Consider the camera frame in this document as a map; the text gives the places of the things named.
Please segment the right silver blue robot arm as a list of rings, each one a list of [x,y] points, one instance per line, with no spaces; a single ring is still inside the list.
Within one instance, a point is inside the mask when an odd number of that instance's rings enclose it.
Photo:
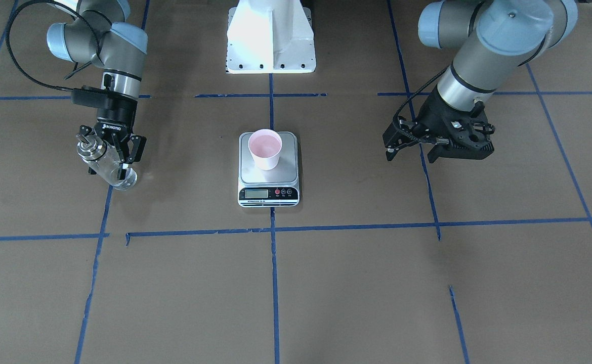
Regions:
[[[102,69],[99,87],[71,91],[72,103],[97,111],[93,127],[81,126],[77,152],[89,173],[114,189],[134,186],[132,164],[141,160],[146,138],[133,132],[148,36],[127,22],[127,1],[53,1],[52,7],[73,16],[47,30],[49,51],[82,67]]]

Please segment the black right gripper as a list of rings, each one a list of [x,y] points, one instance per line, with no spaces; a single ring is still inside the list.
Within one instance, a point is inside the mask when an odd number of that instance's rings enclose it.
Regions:
[[[139,163],[147,142],[145,136],[133,134],[138,101],[108,89],[82,87],[71,92],[73,104],[97,110],[94,127],[81,126],[76,134],[76,151],[88,164],[88,173],[97,175],[95,161],[99,159],[99,138],[116,147],[119,162],[118,179],[124,180],[127,169]]]

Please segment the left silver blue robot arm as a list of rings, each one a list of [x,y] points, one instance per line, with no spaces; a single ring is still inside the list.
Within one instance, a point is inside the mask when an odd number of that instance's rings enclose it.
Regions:
[[[514,69],[559,44],[578,21],[577,1],[441,1],[418,20],[418,37],[429,48],[456,48],[451,63],[413,120],[397,110],[383,143],[388,161],[403,148],[428,144],[428,161],[482,160],[493,154],[495,127],[484,104]]]

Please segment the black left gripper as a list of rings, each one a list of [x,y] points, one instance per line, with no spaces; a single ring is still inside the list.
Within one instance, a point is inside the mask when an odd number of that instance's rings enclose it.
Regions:
[[[427,158],[433,164],[440,158],[485,159],[495,150],[491,141],[494,132],[483,102],[477,101],[470,111],[460,111],[450,107],[435,90],[413,120],[396,111],[382,138],[387,161],[403,148],[428,144],[432,149]]]

